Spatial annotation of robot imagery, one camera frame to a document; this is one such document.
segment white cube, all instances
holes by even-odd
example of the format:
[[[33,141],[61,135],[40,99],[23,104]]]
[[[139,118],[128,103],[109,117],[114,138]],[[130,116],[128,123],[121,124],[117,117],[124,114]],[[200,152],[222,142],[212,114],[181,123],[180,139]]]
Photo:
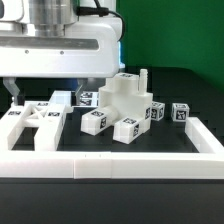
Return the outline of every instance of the white cube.
[[[173,103],[171,117],[176,122],[186,122],[190,108],[184,103]]]
[[[159,121],[164,117],[165,103],[152,102],[151,119]]]
[[[125,117],[114,124],[113,139],[129,144],[142,134],[143,126],[142,118]]]

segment green background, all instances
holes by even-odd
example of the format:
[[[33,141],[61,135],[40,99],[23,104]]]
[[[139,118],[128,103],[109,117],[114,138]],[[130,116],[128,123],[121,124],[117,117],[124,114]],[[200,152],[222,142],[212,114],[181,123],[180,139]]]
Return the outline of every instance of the green background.
[[[224,91],[223,0],[117,0],[126,66],[183,67]]]

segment small white cube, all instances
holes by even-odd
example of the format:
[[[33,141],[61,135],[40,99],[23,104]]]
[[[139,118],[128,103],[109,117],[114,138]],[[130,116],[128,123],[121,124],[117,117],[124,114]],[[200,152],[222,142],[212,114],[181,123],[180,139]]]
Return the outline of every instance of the small white cube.
[[[159,121],[164,117],[165,103],[152,102],[151,119]]]
[[[186,122],[190,108],[184,103],[173,103],[171,117],[176,122]]]
[[[144,120],[126,117],[114,124],[113,139],[126,144],[131,143],[143,132]]]
[[[82,116],[81,131],[97,135],[111,125],[108,118],[109,112],[96,109]]]

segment white assembled structure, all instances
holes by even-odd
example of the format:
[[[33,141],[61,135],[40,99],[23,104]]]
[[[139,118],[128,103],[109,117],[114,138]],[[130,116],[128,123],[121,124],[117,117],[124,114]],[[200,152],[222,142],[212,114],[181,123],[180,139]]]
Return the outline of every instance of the white assembled structure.
[[[56,151],[66,114],[73,112],[71,92],[55,91],[48,102],[27,101],[15,106],[0,120],[0,151],[12,150],[24,128],[38,128],[35,151]]]
[[[173,121],[176,122],[186,122],[187,117],[189,117],[190,108],[184,103],[173,103],[171,117]]]
[[[119,73],[99,89],[99,107],[82,117],[81,131],[96,135],[114,125],[113,139],[126,144],[150,129],[152,94],[147,93],[147,70]]]
[[[152,115],[151,119],[160,121],[164,117],[165,103],[152,102]]]

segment white h-shaped block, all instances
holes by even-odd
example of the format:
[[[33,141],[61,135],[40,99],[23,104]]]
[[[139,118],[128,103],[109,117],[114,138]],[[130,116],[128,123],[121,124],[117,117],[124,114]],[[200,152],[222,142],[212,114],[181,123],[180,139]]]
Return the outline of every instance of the white h-shaped block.
[[[0,120],[0,150],[12,150],[28,127],[38,128],[34,137],[35,151],[56,151],[66,113],[72,112],[68,99],[71,93],[55,91],[49,102],[27,101],[24,106],[12,106]]]

